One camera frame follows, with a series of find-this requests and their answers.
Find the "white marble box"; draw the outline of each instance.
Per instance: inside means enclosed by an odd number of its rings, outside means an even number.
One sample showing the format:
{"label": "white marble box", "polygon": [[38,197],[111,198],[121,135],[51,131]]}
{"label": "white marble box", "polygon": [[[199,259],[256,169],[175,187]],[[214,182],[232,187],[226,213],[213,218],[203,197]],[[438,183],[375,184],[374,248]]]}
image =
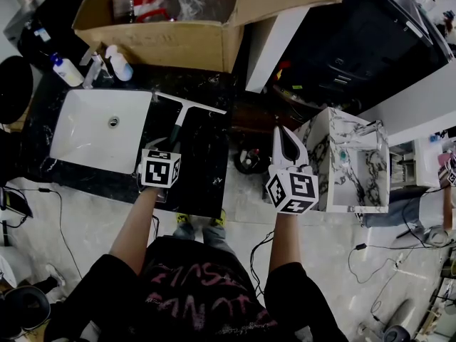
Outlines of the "white marble box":
{"label": "white marble box", "polygon": [[169,189],[179,177],[180,158],[179,153],[142,150],[141,184]]}
{"label": "white marble box", "polygon": [[382,126],[327,108],[296,130],[318,176],[323,212],[388,212],[390,159]]}
{"label": "white marble box", "polygon": [[266,189],[279,213],[303,214],[318,202],[317,176],[277,170]]}

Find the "white bottle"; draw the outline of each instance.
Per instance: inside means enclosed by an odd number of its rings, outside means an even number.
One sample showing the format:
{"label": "white bottle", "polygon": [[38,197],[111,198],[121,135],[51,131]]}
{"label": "white bottle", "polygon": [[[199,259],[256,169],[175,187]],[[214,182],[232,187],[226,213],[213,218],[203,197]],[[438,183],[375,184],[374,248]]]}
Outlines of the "white bottle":
{"label": "white bottle", "polygon": [[62,79],[72,88],[79,86],[83,83],[84,77],[78,69],[67,58],[61,58],[57,53],[51,56],[53,62],[53,70],[62,77]]}
{"label": "white bottle", "polygon": [[119,80],[128,81],[133,76],[133,69],[127,62],[123,54],[117,52],[117,46],[112,45],[106,49],[106,58],[110,58],[115,75]]}

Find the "floor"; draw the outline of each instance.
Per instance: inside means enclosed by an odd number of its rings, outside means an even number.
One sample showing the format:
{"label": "floor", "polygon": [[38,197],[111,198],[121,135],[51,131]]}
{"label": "floor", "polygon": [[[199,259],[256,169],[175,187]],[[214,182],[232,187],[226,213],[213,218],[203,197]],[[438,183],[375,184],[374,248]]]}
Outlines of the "floor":
{"label": "floor", "polygon": [[[38,187],[24,179],[15,180],[10,185],[21,189]],[[63,198],[62,230],[84,275],[98,257],[109,251],[131,205],[57,185],[49,187],[58,191]],[[79,277],[59,232],[59,198],[53,193],[40,192],[26,192],[26,196],[35,217],[27,220],[19,229],[11,230],[12,243],[30,257],[36,281],[48,276],[46,263],[58,268],[68,282],[63,294],[68,294],[78,283]],[[224,208],[228,219],[227,241],[249,270],[250,252],[274,228],[276,214],[270,204],[261,200],[260,176],[242,175],[230,161]],[[159,235],[171,234],[175,229],[175,215],[160,210],[155,215],[160,218]],[[304,268],[320,286],[340,329],[349,341],[356,341],[357,327],[361,322],[374,330],[382,327],[372,318],[370,309],[385,282],[394,273],[395,277],[379,299],[382,303],[376,316],[381,321],[387,321],[405,299],[413,298],[416,309],[408,329],[413,332],[418,327],[437,286],[444,251],[413,250],[400,265],[400,271],[393,268],[393,262],[388,262],[369,282],[358,284],[347,266],[348,255],[354,246],[366,243],[391,247],[395,236],[403,228],[366,229],[360,227],[358,220],[351,214],[319,212],[308,212],[300,217],[299,222]],[[263,285],[267,277],[270,250],[271,244],[266,244],[255,254],[254,267]],[[367,248],[353,253],[351,265],[360,280],[364,281],[388,257],[404,259],[409,252]],[[59,298],[59,293],[54,292],[51,298]]]}

